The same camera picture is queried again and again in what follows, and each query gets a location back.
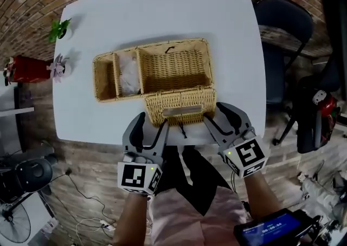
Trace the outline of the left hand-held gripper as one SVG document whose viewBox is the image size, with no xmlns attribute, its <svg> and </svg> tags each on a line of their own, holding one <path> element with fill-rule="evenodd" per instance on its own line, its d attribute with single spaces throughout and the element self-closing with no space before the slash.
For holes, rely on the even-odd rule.
<svg viewBox="0 0 347 246">
<path fill-rule="evenodd" d="M 154 194 L 161 176 L 163 175 L 163 150 L 169 134 L 167 119 L 160 125 L 153 144 L 143 147 L 143 125 L 145 112 L 139 113 L 128 125 L 122 138 L 124 156 L 118 163 L 118 187 L 141 195 Z"/>
</svg>

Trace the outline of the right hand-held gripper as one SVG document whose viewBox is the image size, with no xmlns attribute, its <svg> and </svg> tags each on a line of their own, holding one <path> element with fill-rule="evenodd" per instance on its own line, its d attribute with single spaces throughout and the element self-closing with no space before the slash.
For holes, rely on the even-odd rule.
<svg viewBox="0 0 347 246">
<path fill-rule="evenodd" d="M 269 150 L 262 138 L 255 134 L 248 115 L 241 109 L 225 102 L 216 107 L 230 123 L 230 130 L 223 130 L 212 118 L 205 115 L 204 124 L 219 145 L 222 160 L 239 177 L 245 178 L 265 167 Z"/>
</svg>

